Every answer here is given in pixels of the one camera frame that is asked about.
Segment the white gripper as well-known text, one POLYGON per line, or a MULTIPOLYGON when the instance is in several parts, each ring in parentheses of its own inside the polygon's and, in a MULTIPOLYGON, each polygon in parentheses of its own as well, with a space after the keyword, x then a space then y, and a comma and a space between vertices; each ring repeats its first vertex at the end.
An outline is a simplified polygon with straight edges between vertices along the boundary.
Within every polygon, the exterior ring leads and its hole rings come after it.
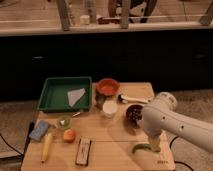
POLYGON ((153 152, 160 152, 160 136, 162 130, 144 130, 145 134, 148 136, 148 142, 150 144, 151 150, 153 152))

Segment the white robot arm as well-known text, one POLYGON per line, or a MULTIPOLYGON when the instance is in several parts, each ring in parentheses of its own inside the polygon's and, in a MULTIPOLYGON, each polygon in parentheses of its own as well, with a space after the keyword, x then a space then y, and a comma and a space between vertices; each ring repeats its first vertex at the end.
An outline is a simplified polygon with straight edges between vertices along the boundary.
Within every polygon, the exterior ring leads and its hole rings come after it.
POLYGON ((169 92, 157 94, 142 109, 142 127, 148 137, 157 138, 163 130, 213 153, 213 124, 175 111, 176 98, 169 92))

